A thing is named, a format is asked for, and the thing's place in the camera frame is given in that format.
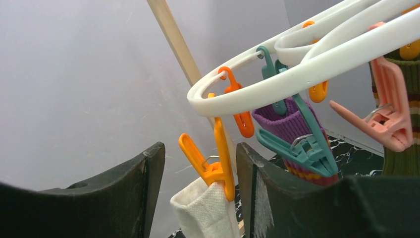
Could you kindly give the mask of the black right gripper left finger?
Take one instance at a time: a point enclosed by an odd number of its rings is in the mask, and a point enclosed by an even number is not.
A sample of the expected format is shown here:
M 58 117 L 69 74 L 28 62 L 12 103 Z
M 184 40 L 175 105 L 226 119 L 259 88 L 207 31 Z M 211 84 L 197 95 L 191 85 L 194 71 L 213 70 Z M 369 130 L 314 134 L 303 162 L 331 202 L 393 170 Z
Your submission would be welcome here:
M 165 165 L 157 142 L 136 157 L 68 188 L 0 185 L 3 238 L 147 238 Z

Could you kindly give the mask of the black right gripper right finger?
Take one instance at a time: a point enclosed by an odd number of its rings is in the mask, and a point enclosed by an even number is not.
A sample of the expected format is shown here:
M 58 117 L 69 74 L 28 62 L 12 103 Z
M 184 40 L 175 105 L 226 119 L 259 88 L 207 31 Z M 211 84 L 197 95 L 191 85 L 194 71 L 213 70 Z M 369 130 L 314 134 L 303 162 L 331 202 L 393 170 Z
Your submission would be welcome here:
M 417 238 L 419 177 L 345 177 L 323 187 L 236 149 L 245 234 L 249 238 Z

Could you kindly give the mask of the white plastic clip hanger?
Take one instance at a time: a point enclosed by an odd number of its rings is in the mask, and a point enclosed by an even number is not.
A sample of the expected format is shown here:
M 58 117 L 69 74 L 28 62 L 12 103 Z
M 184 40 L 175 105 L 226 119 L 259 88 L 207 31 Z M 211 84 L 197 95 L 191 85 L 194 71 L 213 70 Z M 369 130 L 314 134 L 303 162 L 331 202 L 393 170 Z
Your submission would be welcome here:
M 218 69 L 201 78 L 187 99 L 197 114 L 221 117 L 290 97 L 420 37 L 416 0 L 344 0 L 262 42 L 289 69 L 242 89 L 203 98 L 222 77 Z

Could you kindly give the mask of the olive striped sock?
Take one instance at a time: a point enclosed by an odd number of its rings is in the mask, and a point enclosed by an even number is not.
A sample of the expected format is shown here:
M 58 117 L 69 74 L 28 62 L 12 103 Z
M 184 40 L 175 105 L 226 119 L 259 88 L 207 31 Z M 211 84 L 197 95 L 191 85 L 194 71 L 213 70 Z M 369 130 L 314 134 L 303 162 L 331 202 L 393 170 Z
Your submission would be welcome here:
M 420 61 L 399 49 L 370 61 L 376 109 L 362 120 L 384 146 L 385 176 L 420 174 Z

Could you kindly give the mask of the teal clothes peg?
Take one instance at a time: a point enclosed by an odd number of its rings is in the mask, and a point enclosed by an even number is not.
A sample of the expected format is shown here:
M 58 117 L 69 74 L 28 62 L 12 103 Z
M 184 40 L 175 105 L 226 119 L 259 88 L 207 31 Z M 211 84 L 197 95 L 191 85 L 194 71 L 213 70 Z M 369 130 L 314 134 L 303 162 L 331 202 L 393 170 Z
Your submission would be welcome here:
M 337 174 L 338 167 L 328 140 L 311 106 L 300 94 L 295 94 L 291 98 L 297 104 L 311 132 L 297 137 L 289 144 L 260 126 L 256 131 L 258 142 L 283 159 L 288 159 L 317 175 L 328 178 Z

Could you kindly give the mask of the pink clothes peg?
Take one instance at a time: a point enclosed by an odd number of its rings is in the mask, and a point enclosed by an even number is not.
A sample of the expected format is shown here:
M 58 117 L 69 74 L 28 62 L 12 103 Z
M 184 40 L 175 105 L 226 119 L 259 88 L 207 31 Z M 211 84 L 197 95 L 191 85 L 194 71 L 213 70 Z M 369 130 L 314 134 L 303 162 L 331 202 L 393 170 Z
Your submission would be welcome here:
M 370 62 L 379 106 L 364 119 L 331 100 L 332 109 L 383 146 L 402 152 L 413 143 L 410 107 L 400 67 L 380 56 Z

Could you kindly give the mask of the orange clothes peg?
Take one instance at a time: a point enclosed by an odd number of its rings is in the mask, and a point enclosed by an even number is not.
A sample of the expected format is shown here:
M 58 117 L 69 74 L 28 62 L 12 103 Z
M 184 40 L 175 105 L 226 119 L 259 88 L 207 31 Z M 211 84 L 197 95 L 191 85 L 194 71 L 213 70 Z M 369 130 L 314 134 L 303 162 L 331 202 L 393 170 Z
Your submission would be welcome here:
M 206 185 L 210 186 L 214 182 L 220 183 L 223 186 L 226 200 L 231 202 L 235 198 L 235 183 L 229 148 L 220 117 L 214 118 L 213 134 L 218 149 L 219 161 L 212 164 L 208 163 L 208 158 L 203 156 L 188 134 L 181 134 L 178 143 L 186 158 Z

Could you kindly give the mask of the maroon yellow striped sock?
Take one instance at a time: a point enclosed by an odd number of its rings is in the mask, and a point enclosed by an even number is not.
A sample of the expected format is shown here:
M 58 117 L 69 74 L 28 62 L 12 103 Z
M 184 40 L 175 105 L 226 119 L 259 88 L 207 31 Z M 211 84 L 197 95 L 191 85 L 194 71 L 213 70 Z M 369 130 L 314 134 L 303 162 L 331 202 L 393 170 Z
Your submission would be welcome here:
M 279 115 L 272 105 L 267 105 L 252 111 L 253 118 L 265 130 L 291 144 L 299 136 L 309 134 L 311 131 L 301 115 L 293 98 L 284 100 L 287 112 Z M 339 181 L 338 175 L 322 177 L 288 159 L 283 159 L 289 173 L 320 186 L 329 186 Z

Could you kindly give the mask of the wooden clothes rack frame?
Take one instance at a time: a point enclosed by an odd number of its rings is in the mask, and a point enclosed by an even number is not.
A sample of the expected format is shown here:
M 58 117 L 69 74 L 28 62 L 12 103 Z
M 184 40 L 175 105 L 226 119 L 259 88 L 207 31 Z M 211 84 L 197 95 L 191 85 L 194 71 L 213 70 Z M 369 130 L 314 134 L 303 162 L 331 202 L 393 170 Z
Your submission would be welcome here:
M 170 11 L 170 8 L 164 0 L 150 0 L 149 7 L 152 10 L 159 26 L 164 33 L 179 65 L 182 68 L 189 84 L 195 85 L 200 79 L 201 74 L 198 67 L 190 53 L 190 50 L 178 28 L 178 25 Z M 214 119 L 209 119 L 214 129 Z M 235 161 L 235 149 L 228 133 L 226 133 L 226 140 L 229 148 L 231 166 Z M 238 223 L 240 237 L 243 235 L 243 226 Z

